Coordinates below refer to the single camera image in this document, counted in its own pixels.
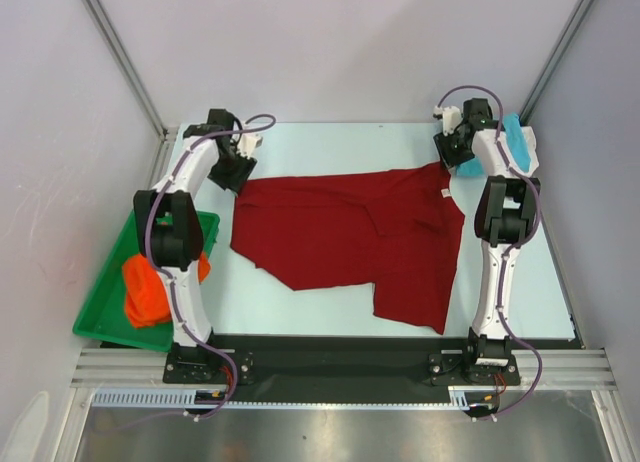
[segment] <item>orange cloth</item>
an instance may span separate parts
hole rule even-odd
[[[211,265],[203,252],[198,259],[198,280],[200,283],[211,271]],[[153,327],[171,321],[169,301],[160,276],[140,254],[134,255],[122,266],[127,295],[124,312],[136,329]]]

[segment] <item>red cloth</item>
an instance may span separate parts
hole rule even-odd
[[[442,334],[464,222],[449,178],[436,163],[250,180],[231,247],[293,290],[373,282],[374,315]]]

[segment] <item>light blue towel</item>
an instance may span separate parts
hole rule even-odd
[[[520,127],[520,117],[518,117],[518,114],[509,114],[504,117],[502,123],[507,134],[507,146],[509,146],[513,160],[516,161],[520,170],[528,172],[531,165],[531,156],[527,149],[527,141]],[[458,166],[456,175],[460,177],[480,177],[485,173],[480,160],[474,157]]]

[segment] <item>green plastic bin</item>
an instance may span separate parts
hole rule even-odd
[[[204,234],[204,251],[209,256],[218,235],[220,217],[208,212],[198,212],[198,219]],[[78,314],[73,333],[116,344],[168,352],[173,339],[171,322],[135,329],[124,313],[126,287],[122,266],[129,257],[138,253],[135,217],[131,212],[107,263]]]

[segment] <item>wall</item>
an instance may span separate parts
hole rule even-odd
[[[545,211],[587,343],[640,434],[640,0],[599,0],[540,101]]]
[[[103,0],[170,125],[214,106],[424,121],[464,83],[519,110],[576,1]]]
[[[158,142],[81,0],[0,0],[0,46],[1,452],[39,391],[51,444],[71,327]]]

